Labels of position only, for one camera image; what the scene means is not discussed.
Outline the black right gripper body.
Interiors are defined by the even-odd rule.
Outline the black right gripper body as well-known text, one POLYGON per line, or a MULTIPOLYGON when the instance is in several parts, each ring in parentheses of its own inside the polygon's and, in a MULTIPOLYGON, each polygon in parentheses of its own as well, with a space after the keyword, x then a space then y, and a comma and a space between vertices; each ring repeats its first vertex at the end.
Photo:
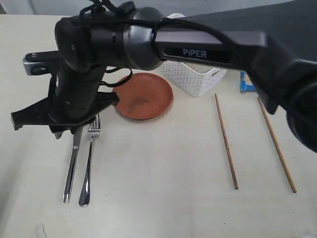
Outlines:
POLYGON ((53 114, 48 98, 44 98, 22 110, 11 113, 11 121, 15 131, 25 125, 47 125, 53 134, 71 131, 74 134, 79 128, 90 124, 96 115, 109 106, 115 106, 119 97, 115 92, 98 92, 90 110, 80 119, 67 119, 53 114))

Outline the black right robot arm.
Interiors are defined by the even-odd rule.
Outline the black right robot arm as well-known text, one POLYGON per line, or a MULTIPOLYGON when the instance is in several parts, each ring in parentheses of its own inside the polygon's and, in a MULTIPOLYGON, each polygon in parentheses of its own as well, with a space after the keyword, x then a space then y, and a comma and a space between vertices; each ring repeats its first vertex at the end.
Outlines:
POLYGON ((54 28, 56 51, 29 53, 28 75, 50 74, 46 98, 11 114, 15 130, 47 125, 60 137, 91 123, 119 97, 103 76, 120 69, 154 70, 164 61, 247 73, 266 111, 286 111, 294 136, 317 149, 317 3, 280 4, 165 18, 132 1, 95 0, 54 28))

